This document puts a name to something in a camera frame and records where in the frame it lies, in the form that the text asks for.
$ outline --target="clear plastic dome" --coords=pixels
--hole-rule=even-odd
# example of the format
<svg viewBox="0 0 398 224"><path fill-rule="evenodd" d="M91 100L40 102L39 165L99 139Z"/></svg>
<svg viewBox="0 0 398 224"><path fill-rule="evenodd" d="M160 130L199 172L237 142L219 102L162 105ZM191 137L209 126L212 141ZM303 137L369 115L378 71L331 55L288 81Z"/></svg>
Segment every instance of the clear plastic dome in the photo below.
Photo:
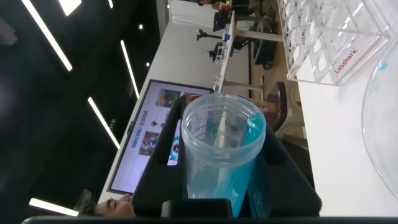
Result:
<svg viewBox="0 0 398 224"><path fill-rule="evenodd" d="M398 38L384 50L366 87L362 129L373 166L398 198Z"/></svg>

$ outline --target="desk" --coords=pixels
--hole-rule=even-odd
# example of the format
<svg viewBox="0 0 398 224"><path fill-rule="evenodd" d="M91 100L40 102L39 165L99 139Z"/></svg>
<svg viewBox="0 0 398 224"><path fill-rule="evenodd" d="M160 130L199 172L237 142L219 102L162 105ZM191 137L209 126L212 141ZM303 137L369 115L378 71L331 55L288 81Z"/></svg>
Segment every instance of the desk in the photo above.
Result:
<svg viewBox="0 0 398 224"><path fill-rule="evenodd" d="M395 21L397 3L380 4ZM298 83L321 216L398 216L398 199L373 167L362 135L364 92L382 51L341 87ZM312 67L304 63L298 72L312 72Z"/></svg>
<svg viewBox="0 0 398 224"><path fill-rule="evenodd" d="M220 74L218 76L216 76L216 81L215 81L215 85L214 85L213 89L215 91L218 91L218 93L221 93L223 91L223 86L228 85L228 86L236 86L236 87L240 87L240 88L246 88L248 90L262 91L264 89L263 84L262 85L250 85L250 84L244 84L244 83L238 83L238 82L229 82L229 81L225 80L229 57L231 55L231 51L233 50L234 38L236 35L239 35L242 37L250 37L250 38L256 38L256 39L273 40L273 41L283 42L283 37L281 35L276 35L276 34L266 34L266 33L237 29L236 24L235 24L235 12L234 11L232 11L231 22L227 25L226 29L224 30L223 37L226 34L229 35L229 39L226 41L226 46L225 46L226 47L226 54L225 54L226 57L223 59Z"/></svg>

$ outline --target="monitor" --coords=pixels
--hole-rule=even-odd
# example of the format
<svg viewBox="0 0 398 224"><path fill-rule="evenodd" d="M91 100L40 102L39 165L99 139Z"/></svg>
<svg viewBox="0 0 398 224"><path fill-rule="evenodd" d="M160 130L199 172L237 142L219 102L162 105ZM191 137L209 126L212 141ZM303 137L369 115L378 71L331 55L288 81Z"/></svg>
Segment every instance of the monitor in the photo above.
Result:
<svg viewBox="0 0 398 224"><path fill-rule="evenodd" d="M210 88L150 80L136 117L129 127L128 139L124 143L108 192L134 193L175 100L184 94L194 96L210 93ZM177 164L180 122L174 136L169 166Z"/></svg>

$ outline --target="black frame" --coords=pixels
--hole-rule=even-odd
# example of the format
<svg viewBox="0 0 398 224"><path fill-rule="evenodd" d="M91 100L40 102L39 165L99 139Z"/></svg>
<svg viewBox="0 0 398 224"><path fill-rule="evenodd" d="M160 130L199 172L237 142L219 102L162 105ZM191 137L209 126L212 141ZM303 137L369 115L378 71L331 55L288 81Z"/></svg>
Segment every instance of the black frame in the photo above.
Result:
<svg viewBox="0 0 398 224"><path fill-rule="evenodd" d="M111 181L108 184L108 188L106 189L107 192L111 192L111 193L115 193L115 194L131 194L130 192L125 192L125 191L122 191L122 190L114 190L114 189L111 188L111 186L113 185L114 177L115 177L117 171L119 170L119 165L120 165L121 159L124 156L124 152L126 151L126 146L127 146L128 142L130 140L133 127L136 125L137 117L139 115L139 112L141 110L142 104L145 101L145 97L147 96L149 87L152 84L152 82L169 84L169 85L177 85L177 86L182 86L182 87L197 88L197 89L200 89L200 90L209 90L209 94L213 93L213 89L212 88L206 88L206 87L201 87L201 86L193 86L193 85L186 85L186 84L180 84L180 83L173 83L173 82L150 79L149 82L148 82L147 88L145 90L143 99L141 100L141 102L139 104L137 113L136 113L134 119L130 122L130 125L128 127L128 130L127 130L127 133L126 133L126 135L127 135L126 142L123 144L123 150L122 150L121 155L120 155L120 157L118 159L118 163L116 164L115 170L113 171Z"/></svg>
<svg viewBox="0 0 398 224"><path fill-rule="evenodd" d="M28 218L22 224L380 224L397 223L394 217L277 217L268 219L256 218L217 218L217 217L183 217L183 218L110 218L110 217L67 217L41 216Z"/></svg>

